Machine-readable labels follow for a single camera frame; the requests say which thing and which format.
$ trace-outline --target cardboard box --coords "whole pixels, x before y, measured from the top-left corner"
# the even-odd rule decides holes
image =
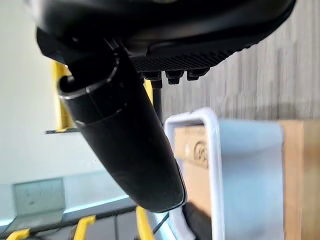
[[[174,140],[175,156],[184,161],[183,173],[188,202],[211,217],[206,129],[203,126],[176,128]]]
[[[284,133],[285,240],[320,239],[320,121],[287,120],[279,123]],[[175,130],[175,155],[184,160],[188,201],[211,216],[206,145],[203,126]]]

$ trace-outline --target yellow post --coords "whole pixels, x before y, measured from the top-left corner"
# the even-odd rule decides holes
[[[146,210],[142,207],[136,207],[136,224],[138,227],[139,239],[140,240],[155,240],[154,234],[148,223],[148,216]]]
[[[54,100],[56,130],[57,132],[64,132],[66,129],[72,128],[72,119],[58,96],[57,84],[61,77],[69,75],[69,71],[65,67],[65,65],[57,61],[53,61],[52,66],[52,91]]]
[[[80,221],[78,222],[78,226],[76,227],[73,240],[85,240],[88,225],[94,224],[95,222],[96,222],[95,215],[81,218]]]
[[[29,237],[29,229],[23,229],[11,233],[6,240],[22,240]]]
[[[148,97],[152,103],[152,105],[154,104],[154,95],[153,95],[153,88],[151,85],[151,81],[150,80],[144,80],[144,88],[146,90],[146,93],[148,94]]]

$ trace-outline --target black fabric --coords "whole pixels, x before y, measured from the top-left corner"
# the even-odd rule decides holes
[[[211,217],[190,202],[182,207],[182,212],[196,240],[212,240]]]

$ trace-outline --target ventilation grille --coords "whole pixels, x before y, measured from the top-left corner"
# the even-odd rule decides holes
[[[172,57],[136,57],[131,61],[138,72],[203,69],[214,67],[236,51],[182,54]]]

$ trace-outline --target black tube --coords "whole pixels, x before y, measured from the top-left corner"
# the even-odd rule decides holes
[[[116,57],[112,73],[93,84],[90,79],[86,87],[64,76],[58,92],[120,187],[143,208],[165,212],[186,201],[186,190],[161,123],[127,58]]]

